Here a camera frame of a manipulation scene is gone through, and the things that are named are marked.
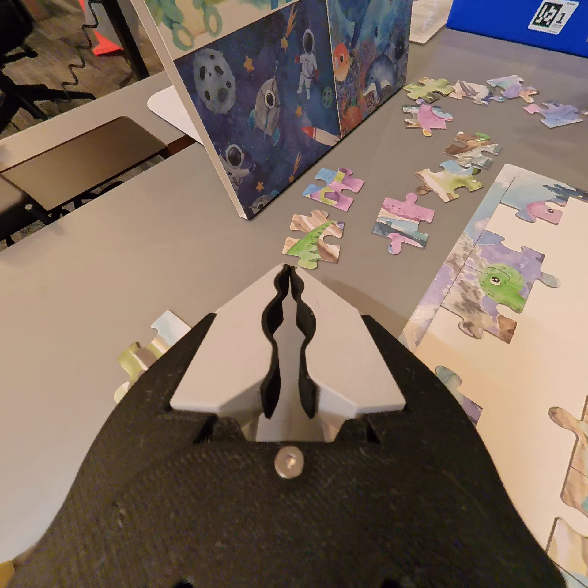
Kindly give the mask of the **white jigsaw puzzle board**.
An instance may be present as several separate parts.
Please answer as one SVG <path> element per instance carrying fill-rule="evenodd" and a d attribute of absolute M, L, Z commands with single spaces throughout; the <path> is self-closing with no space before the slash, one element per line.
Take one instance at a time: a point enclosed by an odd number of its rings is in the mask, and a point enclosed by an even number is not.
<path fill-rule="evenodd" d="M 548 413 L 560 407 L 580 419 L 587 404 L 587 202 L 570 199 L 557 225 L 525 222 L 501 204 L 516 177 L 565 184 L 504 165 L 401 338 L 431 371 L 445 366 L 456 372 L 460 392 L 483 409 L 477 432 L 511 502 L 547 554 L 556 518 L 587 535 L 587 517 L 560 497 L 576 436 Z M 508 344 L 487 332 L 479 340 L 464 334 L 460 317 L 442 307 L 463 266 L 473 267 L 483 231 L 502 235 L 512 249 L 544 254 L 542 271 L 561 281 L 558 288 L 536 281 L 521 313 L 497 307 L 517 322 Z"/>

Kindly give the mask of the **teal purple puzzle piece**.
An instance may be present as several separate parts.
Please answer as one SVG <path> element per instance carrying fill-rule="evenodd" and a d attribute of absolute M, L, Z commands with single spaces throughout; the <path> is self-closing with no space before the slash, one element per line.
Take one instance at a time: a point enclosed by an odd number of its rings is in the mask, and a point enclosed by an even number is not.
<path fill-rule="evenodd" d="M 448 391 L 452 393 L 455 400 L 458 401 L 474 427 L 476 427 L 483 409 L 460 392 L 460 386 L 462 385 L 462 379 L 460 376 L 445 366 L 437 366 L 435 368 L 435 373 L 437 378 L 446 386 Z"/>

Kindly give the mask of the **space ocean print puzzle box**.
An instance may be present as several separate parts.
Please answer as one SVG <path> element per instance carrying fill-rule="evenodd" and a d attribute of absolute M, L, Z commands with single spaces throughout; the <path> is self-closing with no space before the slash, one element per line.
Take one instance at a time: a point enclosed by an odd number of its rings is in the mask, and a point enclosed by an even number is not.
<path fill-rule="evenodd" d="M 132 1 L 239 216 L 406 83 L 412 1 Z"/>

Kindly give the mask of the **green dinosaur head puzzle piece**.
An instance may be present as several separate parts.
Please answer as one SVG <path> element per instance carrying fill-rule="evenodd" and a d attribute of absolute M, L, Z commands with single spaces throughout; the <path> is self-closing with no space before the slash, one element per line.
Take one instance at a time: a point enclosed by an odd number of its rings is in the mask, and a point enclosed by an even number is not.
<path fill-rule="evenodd" d="M 479 270 L 464 265 L 445 296 L 442 307 L 460 317 L 459 329 L 481 339 L 485 332 L 510 343 L 517 322 L 498 311 L 504 305 L 521 313 L 526 304 L 526 282 L 514 267 L 494 263 Z"/>

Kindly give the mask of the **green blue white puzzle piece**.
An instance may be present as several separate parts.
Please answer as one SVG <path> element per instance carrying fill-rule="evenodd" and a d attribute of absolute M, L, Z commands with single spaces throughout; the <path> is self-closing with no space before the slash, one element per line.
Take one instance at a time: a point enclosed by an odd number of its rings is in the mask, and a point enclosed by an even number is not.
<path fill-rule="evenodd" d="M 459 197 L 455 190 L 460 187 L 466 187 L 469 192 L 484 187 L 476 178 L 480 172 L 478 168 L 463 168 L 453 160 L 442 162 L 440 166 L 443 170 L 439 172 L 427 168 L 415 173 L 420 180 L 420 185 L 415 190 L 417 195 L 434 192 L 444 202 L 450 202 Z"/>

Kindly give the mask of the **sky meadow puzzle piece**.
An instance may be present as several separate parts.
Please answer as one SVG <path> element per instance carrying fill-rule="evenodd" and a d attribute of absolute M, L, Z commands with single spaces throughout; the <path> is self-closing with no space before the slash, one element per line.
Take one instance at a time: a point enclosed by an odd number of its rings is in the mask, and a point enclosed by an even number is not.
<path fill-rule="evenodd" d="M 163 313 L 151 324 L 157 331 L 153 340 L 145 346 L 138 342 L 131 343 L 117 357 L 117 363 L 127 373 L 128 380 L 114 393 L 114 401 L 119 403 L 134 383 L 147 371 L 158 358 L 164 355 L 175 343 L 189 331 L 190 326 L 179 319 L 170 310 Z"/>

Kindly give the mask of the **blue purple yellow puzzle piece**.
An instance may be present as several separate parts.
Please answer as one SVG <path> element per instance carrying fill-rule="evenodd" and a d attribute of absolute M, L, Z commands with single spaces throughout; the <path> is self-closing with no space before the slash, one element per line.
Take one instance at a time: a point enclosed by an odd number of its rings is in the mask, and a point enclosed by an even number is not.
<path fill-rule="evenodd" d="M 312 183 L 305 188 L 302 195 L 344 212 L 348 212 L 354 202 L 354 198 L 344 194 L 344 191 L 349 190 L 357 194 L 364 186 L 364 180 L 354 177 L 353 172 L 346 168 L 321 168 L 315 179 L 322 180 L 325 186 L 320 187 Z"/>

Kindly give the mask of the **light blue loose puzzle piece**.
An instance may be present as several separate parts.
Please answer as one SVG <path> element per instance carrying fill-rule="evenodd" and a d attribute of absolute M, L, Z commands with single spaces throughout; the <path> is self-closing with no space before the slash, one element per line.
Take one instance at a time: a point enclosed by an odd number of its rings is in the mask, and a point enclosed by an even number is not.
<path fill-rule="evenodd" d="M 543 120 L 541 122 L 550 129 L 584 121 L 577 107 L 564 105 L 554 100 L 544 102 L 542 106 L 530 104 L 524 107 L 523 110 L 529 114 L 542 115 Z"/>

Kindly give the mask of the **green tail brown puzzle piece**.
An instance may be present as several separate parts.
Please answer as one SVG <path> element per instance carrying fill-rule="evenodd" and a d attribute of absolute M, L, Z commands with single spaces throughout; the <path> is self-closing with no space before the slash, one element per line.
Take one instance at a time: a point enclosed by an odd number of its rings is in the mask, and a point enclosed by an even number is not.
<path fill-rule="evenodd" d="M 287 238 L 282 253 L 297 257 L 298 265 L 309 270 L 316 269 L 319 261 L 337 263 L 341 247 L 326 243 L 325 238 L 342 238 L 345 223 L 328 216 L 324 210 L 313 210 L 311 215 L 293 215 L 290 230 L 304 232 L 304 236 Z"/>

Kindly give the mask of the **lavender green patch puzzle piece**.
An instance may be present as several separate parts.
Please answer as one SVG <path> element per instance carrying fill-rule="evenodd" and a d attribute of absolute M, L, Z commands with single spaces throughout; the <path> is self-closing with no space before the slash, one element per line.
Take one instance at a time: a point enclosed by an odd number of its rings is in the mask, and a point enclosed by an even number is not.
<path fill-rule="evenodd" d="M 527 246 L 512 249 L 505 246 L 504 237 L 491 231 L 483 231 L 472 251 L 471 265 L 488 277 L 501 280 L 502 287 L 508 285 L 527 298 L 533 285 L 539 281 L 549 288 L 561 285 L 559 278 L 542 271 L 545 255 Z M 505 277 L 499 277 L 501 271 Z"/>

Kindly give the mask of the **yellow green puzzle piece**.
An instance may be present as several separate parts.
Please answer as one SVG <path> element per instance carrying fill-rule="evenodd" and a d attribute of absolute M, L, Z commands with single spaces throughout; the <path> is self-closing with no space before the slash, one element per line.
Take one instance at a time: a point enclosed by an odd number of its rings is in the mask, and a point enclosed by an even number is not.
<path fill-rule="evenodd" d="M 408 93 L 408 98 L 412 100 L 422 99 L 428 104 L 432 104 L 440 99 L 441 96 L 449 96 L 454 92 L 454 85 L 447 79 L 434 79 L 423 77 L 415 84 L 407 84 L 403 88 Z"/>

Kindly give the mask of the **grey brown puzzle piece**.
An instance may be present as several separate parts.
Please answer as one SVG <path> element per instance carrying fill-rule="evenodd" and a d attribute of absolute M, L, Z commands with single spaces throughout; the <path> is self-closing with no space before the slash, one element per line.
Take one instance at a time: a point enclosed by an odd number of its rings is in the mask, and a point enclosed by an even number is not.
<path fill-rule="evenodd" d="M 487 134 L 459 131 L 444 153 L 453 157 L 463 168 L 489 169 L 493 159 L 488 154 L 497 156 L 501 150 L 502 146 L 493 142 Z"/>

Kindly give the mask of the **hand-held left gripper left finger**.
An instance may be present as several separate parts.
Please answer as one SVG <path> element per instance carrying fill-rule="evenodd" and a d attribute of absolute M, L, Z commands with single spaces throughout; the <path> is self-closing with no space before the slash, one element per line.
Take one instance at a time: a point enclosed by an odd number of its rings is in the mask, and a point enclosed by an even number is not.
<path fill-rule="evenodd" d="M 290 266 L 278 265 L 220 307 L 173 394 L 174 410 L 230 417 L 256 440 L 281 389 L 274 334 L 283 322 Z"/>

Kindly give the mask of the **black table leg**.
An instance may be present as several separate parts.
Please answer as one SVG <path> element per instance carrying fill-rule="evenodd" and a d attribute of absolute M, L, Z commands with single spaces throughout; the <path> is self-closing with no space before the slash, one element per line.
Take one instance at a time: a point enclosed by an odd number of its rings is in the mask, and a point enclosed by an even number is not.
<path fill-rule="evenodd" d="M 130 63 L 131 70 L 138 80 L 148 78 L 149 71 L 118 1 L 102 1 L 102 4 Z"/>

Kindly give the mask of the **pink grey puzzle piece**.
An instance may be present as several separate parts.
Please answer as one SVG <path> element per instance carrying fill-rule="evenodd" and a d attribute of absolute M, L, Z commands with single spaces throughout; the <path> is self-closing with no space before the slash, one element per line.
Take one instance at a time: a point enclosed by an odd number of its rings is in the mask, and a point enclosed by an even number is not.
<path fill-rule="evenodd" d="M 402 111 L 407 115 L 405 128 L 420 129 L 424 136 L 431 136 L 433 129 L 446 129 L 447 122 L 453 121 L 452 114 L 423 99 L 418 99 L 415 105 L 404 105 Z"/>

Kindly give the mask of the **grey white puzzle piece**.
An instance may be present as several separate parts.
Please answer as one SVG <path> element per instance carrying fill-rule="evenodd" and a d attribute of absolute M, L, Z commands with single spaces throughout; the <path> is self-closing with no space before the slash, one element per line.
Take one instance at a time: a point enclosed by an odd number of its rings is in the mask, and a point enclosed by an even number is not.
<path fill-rule="evenodd" d="M 476 105 L 488 106 L 496 98 L 493 91 L 488 85 L 475 84 L 458 80 L 453 85 L 453 92 L 448 95 L 449 98 L 462 100 L 471 98 Z"/>

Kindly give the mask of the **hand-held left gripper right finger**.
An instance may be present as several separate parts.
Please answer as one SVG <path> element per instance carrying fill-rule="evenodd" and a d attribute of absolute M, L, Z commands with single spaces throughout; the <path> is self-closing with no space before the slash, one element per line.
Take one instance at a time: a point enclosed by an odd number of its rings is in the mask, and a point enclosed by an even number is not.
<path fill-rule="evenodd" d="M 360 312 L 301 268 L 292 268 L 292 297 L 304 335 L 300 403 L 324 440 L 333 442 L 347 420 L 403 410 L 405 397 Z"/>

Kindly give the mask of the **pink blue striped puzzle piece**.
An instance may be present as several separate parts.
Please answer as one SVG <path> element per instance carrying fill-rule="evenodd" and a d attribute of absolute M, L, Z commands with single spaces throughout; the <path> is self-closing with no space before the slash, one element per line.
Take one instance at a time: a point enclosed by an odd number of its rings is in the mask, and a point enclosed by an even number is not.
<path fill-rule="evenodd" d="M 404 243 L 421 249 L 426 247 L 428 234 L 419 231 L 419 224 L 431 223 L 435 211 L 416 202 L 414 193 L 408 193 L 404 201 L 384 199 L 371 232 L 389 239 L 387 248 L 391 254 L 400 254 Z"/>

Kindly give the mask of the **brown chair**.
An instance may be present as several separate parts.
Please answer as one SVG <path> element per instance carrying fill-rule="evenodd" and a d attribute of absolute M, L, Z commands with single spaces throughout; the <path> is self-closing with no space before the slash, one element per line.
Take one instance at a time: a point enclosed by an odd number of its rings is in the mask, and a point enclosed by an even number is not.
<path fill-rule="evenodd" d="M 1 241 L 34 222 L 67 215 L 65 205 L 93 200 L 92 190 L 161 155 L 167 145 L 119 117 L 1 172 Z"/>

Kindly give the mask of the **pink dinosaur head puzzle piece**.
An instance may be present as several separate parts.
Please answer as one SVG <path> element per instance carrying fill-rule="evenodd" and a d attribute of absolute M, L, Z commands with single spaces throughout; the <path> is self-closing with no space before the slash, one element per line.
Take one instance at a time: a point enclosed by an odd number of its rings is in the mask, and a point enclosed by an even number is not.
<path fill-rule="evenodd" d="M 516 217 L 528 223 L 538 219 L 559 224 L 570 199 L 587 202 L 587 191 L 558 182 L 533 181 L 522 177 L 512 180 L 501 204 L 516 210 Z"/>

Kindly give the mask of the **paper in plastic sleeve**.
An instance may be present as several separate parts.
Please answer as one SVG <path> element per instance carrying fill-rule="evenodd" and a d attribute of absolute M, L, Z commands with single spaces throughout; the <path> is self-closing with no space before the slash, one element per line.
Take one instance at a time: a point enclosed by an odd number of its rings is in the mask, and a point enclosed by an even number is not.
<path fill-rule="evenodd" d="M 410 42 L 424 45 L 442 29 L 449 18 L 453 1 L 413 1 Z"/>

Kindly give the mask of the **blue box with tag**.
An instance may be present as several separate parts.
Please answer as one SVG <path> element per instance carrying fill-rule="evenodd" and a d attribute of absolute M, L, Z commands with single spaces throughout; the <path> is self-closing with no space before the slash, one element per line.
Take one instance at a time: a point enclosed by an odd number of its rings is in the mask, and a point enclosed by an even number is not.
<path fill-rule="evenodd" d="M 587 1 L 453 1 L 446 27 L 587 57 Z"/>

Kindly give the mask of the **black office chair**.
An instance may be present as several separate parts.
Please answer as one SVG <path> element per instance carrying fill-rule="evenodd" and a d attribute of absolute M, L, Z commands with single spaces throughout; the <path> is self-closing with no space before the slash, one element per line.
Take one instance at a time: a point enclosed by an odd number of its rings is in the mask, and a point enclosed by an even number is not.
<path fill-rule="evenodd" d="M 37 102 L 96 99 L 95 95 L 89 92 L 51 89 L 44 84 L 16 84 L 4 73 L 7 64 L 38 56 L 38 53 L 26 44 L 32 32 L 33 18 L 23 2 L 1 1 L 1 132 L 11 124 L 20 109 L 38 121 L 48 120 L 48 115 L 36 106 Z"/>

